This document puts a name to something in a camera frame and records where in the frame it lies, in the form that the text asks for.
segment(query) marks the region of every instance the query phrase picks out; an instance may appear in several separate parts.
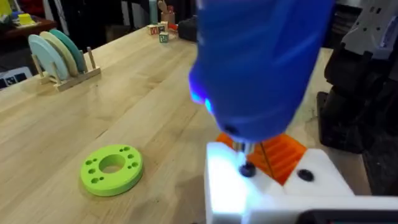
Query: wooden block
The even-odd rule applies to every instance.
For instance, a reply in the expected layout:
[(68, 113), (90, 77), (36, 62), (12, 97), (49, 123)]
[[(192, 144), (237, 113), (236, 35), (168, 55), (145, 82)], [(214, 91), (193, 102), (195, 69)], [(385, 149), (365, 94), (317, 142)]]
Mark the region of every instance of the wooden block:
[(168, 32), (161, 32), (159, 34), (159, 42), (160, 43), (167, 43), (169, 41), (169, 33)]
[(147, 27), (148, 27), (148, 33), (149, 33), (150, 35), (159, 34), (159, 30), (158, 30), (157, 26), (155, 26), (155, 25), (148, 25)]
[(164, 25), (158, 25), (157, 28), (159, 33), (166, 32), (166, 27)]
[(164, 32), (168, 32), (169, 31), (169, 22), (167, 21), (162, 21), (160, 22), (160, 25), (164, 26)]

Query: orange 3d printed part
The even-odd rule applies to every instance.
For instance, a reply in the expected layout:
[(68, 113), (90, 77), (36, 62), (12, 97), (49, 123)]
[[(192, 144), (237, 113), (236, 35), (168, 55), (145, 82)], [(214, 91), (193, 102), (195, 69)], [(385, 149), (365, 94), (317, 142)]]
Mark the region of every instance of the orange 3d printed part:
[[(225, 133), (220, 134), (216, 141), (233, 147), (232, 139)], [(284, 185), (306, 150), (306, 147), (290, 136), (280, 134), (256, 144), (254, 152), (246, 159), (279, 184)]]

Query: blue light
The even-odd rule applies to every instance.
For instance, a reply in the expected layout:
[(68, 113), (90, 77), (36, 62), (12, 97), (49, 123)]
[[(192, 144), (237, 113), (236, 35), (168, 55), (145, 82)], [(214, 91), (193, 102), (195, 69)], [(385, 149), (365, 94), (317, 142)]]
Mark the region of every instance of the blue light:
[(203, 98), (197, 95), (195, 92), (191, 91), (191, 98), (192, 101), (195, 103), (202, 104), (203, 103)]
[(205, 99), (205, 106), (207, 111), (209, 111), (209, 113), (213, 114), (213, 109), (211, 108), (211, 103), (209, 99)]

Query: wooden table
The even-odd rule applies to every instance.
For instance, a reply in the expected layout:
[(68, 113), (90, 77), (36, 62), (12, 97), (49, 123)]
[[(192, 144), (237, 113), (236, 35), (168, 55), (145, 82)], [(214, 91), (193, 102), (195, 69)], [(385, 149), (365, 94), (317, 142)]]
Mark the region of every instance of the wooden table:
[[(0, 92), (0, 223), (204, 222), (205, 148), (220, 132), (188, 92), (195, 44), (173, 38), (160, 44), (139, 30), (93, 53), (102, 76), (67, 91), (31, 78)], [(287, 130), (308, 147), (319, 146), (314, 97), (329, 88), (323, 79), (329, 55), (321, 51)], [(141, 150), (144, 175), (125, 194), (95, 197), (80, 184), (80, 166), (108, 144)], [(331, 152), (345, 177), (363, 171), (359, 156)]]
[(42, 31), (47, 31), (57, 27), (57, 22), (48, 19), (35, 17), (35, 21), (39, 22), (34, 26), (27, 26), (23, 28), (15, 28), (0, 35), (0, 40), (13, 39), (15, 37), (27, 37), (31, 34), (39, 34)]

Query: green 3d printed part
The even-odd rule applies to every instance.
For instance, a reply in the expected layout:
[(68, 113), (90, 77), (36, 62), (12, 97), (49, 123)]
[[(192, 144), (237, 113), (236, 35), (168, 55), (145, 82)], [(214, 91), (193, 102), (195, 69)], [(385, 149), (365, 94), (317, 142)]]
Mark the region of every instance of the green 3d printed part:
[(142, 156), (127, 145), (111, 145), (84, 161), (80, 177), (85, 188), (98, 196), (113, 196), (132, 188), (142, 176)]

